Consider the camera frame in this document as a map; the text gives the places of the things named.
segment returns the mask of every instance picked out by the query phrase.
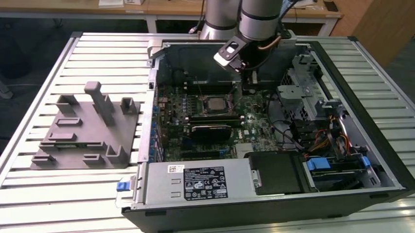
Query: slotted metal platform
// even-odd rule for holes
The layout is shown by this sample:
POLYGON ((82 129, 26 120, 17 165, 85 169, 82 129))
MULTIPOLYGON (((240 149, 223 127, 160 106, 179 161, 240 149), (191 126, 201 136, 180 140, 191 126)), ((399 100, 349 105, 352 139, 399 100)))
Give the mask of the slotted metal platform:
MULTIPOLYGON (((147 46, 152 39, 196 39, 181 34, 84 33, 70 38, 56 65, 0 157, 1 233, 137 233, 114 204, 116 182, 136 172, 143 114, 139 117, 131 166, 112 170, 29 170, 30 158, 57 113, 60 94, 82 94, 86 81, 100 81, 112 101, 133 97, 145 105, 147 46)), ((299 37, 319 40, 356 96, 368 110, 408 170, 415 174, 415 106, 379 69, 357 42, 345 37, 299 37)), ((335 96, 333 88, 324 79, 335 96)), ((123 192, 128 201, 131 192, 123 192)), ((199 232, 412 232, 415 199, 375 205, 341 218, 203 230, 199 232)))

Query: wooden cabinet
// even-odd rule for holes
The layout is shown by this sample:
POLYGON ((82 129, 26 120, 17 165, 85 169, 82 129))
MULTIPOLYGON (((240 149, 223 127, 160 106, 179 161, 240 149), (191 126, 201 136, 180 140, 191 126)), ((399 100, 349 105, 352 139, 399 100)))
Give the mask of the wooden cabinet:
POLYGON ((385 66, 415 34, 415 0, 333 1, 344 16, 331 35, 353 35, 385 66))

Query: power supply label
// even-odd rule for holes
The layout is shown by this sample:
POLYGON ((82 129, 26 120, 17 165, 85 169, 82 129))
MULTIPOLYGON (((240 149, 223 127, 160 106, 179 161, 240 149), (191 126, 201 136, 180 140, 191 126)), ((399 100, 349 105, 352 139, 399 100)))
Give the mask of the power supply label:
POLYGON ((207 200, 228 197, 223 166, 184 169, 184 199, 207 200))

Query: black computer case side panel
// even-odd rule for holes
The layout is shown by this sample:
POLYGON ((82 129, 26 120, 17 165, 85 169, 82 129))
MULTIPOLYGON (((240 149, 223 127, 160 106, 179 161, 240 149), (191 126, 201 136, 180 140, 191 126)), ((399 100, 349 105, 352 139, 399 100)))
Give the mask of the black computer case side panel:
POLYGON ((161 233, 343 217, 405 193, 400 190, 152 210, 124 208, 121 213, 143 232, 161 233))

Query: motherboard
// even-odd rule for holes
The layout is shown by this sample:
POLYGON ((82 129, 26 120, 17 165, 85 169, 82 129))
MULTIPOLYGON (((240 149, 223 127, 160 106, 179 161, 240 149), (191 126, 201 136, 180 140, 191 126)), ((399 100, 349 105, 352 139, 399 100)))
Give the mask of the motherboard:
POLYGON ((267 91, 243 95, 237 83, 160 86, 164 161, 243 158, 247 152, 277 150, 268 101, 267 91))

